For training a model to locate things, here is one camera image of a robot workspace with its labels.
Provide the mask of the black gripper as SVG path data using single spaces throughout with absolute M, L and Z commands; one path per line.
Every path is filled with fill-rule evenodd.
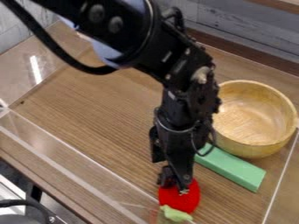
M 165 113 L 153 112 L 153 127 L 149 130 L 152 162 L 165 161 L 157 175 L 157 185 L 172 187 L 176 183 L 178 194 L 189 193 L 194 157 L 206 157 L 214 149 L 212 119 L 194 120 L 186 126 L 174 126 Z

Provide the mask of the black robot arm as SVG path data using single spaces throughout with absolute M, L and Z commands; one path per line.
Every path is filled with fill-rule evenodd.
M 102 67 L 82 66 L 58 48 L 47 46 L 77 69 L 104 75 L 132 67 L 162 85 L 161 104 L 149 129 L 152 161 L 165 162 L 157 178 L 162 188 L 185 194 L 192 184 L 193 157 L 213 134 L 218 112 L 214 64 L 185 32 L 181 11 L 158 9 L 153 0 L 31 0 L 53 12 L 74 31 L 90 38 Z

